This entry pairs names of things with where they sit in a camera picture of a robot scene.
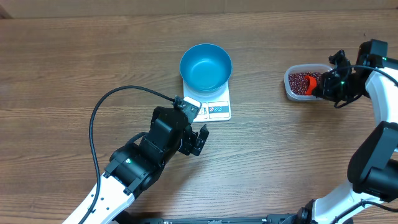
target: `white scale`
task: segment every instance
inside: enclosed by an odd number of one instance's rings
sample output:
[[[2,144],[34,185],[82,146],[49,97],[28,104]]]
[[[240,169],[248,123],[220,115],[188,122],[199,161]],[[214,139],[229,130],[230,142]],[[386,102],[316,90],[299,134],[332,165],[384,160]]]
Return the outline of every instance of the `white scale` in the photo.
[[[192,90],[183,81],[184,97],[197,100],[201,103],[198,116],[193,120],[197,122],[229,121],[231,119],[231,101],[229,100],[228,82],[219,90],[212,93],[199,93]]]

